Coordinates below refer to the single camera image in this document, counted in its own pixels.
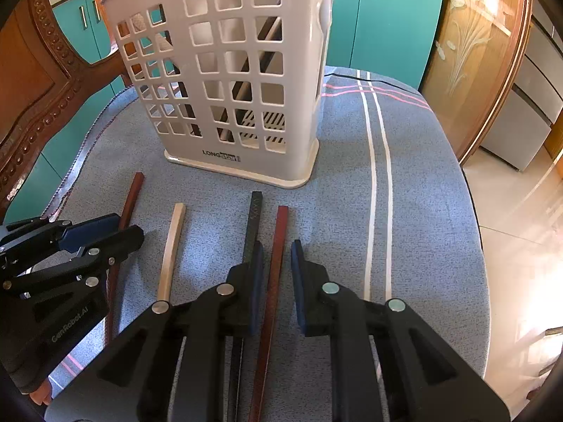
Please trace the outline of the wooden glass-door cabinet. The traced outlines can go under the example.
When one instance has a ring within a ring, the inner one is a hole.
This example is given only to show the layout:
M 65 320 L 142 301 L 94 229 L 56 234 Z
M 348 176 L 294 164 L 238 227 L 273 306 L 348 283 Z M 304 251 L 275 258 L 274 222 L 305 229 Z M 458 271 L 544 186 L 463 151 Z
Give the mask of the wooden glass-door cabinet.
M 522 64 L 532 0 L 445 0 L 422 94 L 459 163 L 492 126 Z

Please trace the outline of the teal kitchen cabinet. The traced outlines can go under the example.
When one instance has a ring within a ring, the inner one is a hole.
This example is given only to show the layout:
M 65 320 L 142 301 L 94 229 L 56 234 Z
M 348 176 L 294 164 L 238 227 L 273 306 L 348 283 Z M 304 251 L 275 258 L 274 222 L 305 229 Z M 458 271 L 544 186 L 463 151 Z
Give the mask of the teal kitchen cabinet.
M 75 50 L 89 63 L 111 53 L 102 9 L 94 0 L 50 0 Z M 333 0 L 327 62 L 375 71 L 418 87 L 439 25 L 443 0 Z M 3 219 L 41 215 L 74 162 L 101 110 L 124 87 L 123 75 L 93 94 L 44 146 Z

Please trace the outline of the brown wooden chair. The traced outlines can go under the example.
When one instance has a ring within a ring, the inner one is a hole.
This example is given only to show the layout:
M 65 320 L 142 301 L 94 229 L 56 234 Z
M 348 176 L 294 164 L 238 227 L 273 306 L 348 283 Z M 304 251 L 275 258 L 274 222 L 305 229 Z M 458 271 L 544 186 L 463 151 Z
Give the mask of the brown wooden chair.
M 59 27 L 50 0 L 1 0 L 1 210 L 44 146 L 96 92 L 125 74 L 118 53 L 89 63 Z

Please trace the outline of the blue striped table cloth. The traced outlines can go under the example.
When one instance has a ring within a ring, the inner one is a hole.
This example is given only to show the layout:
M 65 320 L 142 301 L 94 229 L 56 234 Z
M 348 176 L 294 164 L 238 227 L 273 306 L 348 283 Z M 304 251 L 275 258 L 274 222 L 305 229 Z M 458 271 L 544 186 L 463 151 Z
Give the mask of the blue striped table cloth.
M 280 188 L 167 161 L 137 90 L 105 107 L 87 133 L 50 212 L 79 223 L 123 204 L 133 176 L 145 176 L 132 222 L 144 231 L 121 266 L 118 335 L 145 309 L 191 302 L 242 262 L 253 191 L 262 193 L 256 242 L 263 248 L 257 329 L 245 336 L 239 420 L 248 421 L 278 208 L 289 208 L 280 292 L 261 421 L 332 418 L 330 339 L 307 337 L 297 318 L 291 245 L 361 299 L 414 309 L 448 345 L 455 363 L 456 421 L 506 421 L 504 403 L 484 382 L 488 286 L 468 186 L 442 128 L 413 88 L 366 71 L 329 68 L 317 116 L 312 176 Z M 157 299 L 174 206 L 186 214 L 169 301 Z M 111 358 L 95 326 L 69 356 L 78 373 L 60 378 L 48 421 L 102 421 Z

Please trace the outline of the beige chopstick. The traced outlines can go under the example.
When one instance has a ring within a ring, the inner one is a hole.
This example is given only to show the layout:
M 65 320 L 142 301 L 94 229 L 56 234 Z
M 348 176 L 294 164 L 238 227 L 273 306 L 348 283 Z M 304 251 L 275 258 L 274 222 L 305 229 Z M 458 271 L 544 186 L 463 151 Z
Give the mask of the beige chopstick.
M 186 214 L 186 206 L 183 203 L 176 203 L 171 218 L 171 223 L 164 248 L 163 260 L 160 270 L 160 277 L 157 289 L 157 299 L 169 301 L 174 268 L 177 259 L 177 250 L 181 240 L 183 221 Z

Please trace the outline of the grey drawer unit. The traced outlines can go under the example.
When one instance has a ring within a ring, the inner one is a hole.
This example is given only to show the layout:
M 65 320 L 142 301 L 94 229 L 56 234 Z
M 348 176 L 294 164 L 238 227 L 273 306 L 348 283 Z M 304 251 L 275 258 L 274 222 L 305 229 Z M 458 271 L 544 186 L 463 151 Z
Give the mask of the grey drawer unit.
M 512 89 L 481 147 L 525 171 L 562 112 L 562 40 L 538 1 Z

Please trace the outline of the black chopstick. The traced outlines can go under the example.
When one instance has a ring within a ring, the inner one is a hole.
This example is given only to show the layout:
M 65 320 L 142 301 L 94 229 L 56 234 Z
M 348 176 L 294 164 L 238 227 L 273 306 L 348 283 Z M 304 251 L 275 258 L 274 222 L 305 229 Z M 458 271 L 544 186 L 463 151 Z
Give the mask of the black chopstick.
M 242 262 L 249 262 L 252 257 L 254 243 L 257 240 L 262 206 L 262 193 L 253 191 L 251 195 Z M 244 355 L 244 339 L 234 337 L 231 349 L 231 367 L 229 375 L 227 421 L 239 420 L 240 404 L 240 373 Z

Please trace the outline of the dark red chopstick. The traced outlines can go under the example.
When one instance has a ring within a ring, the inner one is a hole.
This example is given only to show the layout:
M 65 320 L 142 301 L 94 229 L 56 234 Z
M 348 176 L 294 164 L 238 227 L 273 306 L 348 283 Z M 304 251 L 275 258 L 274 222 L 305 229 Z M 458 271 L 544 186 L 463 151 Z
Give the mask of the dark red chopstick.
M 120 231 L 126 229 L 130 226 L 131 218 L 134 212 L 135 204 L 137 204 L 138 195 L 142 188 L 145 176 L 142 172 L 137 172 L 134 175 L 133 182 L 129 189 L 122 213 L 120 215 L 120 220 L 118 224 L 118 229 Z M 107 346 L 113 338 L 114 329 L 114 311 L 115 311 L 115 293 L 116 287 L 118 286 L 118 273 L 120 265 L 118 263 L 111 264 L 109 269 L 108 281 L 107 281 L 107 297 L 109 312 L 105 318 L 104 325 L 104 345 Z

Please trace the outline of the white plastic utensil basket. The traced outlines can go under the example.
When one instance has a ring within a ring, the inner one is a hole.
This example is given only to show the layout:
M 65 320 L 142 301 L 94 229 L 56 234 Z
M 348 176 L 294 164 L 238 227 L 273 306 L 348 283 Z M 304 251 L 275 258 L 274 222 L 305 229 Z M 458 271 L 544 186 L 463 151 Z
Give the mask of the white plastic utensil basket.
M 102 0 L 174 163 L 282 188 L 311 176 L 332 0 Z

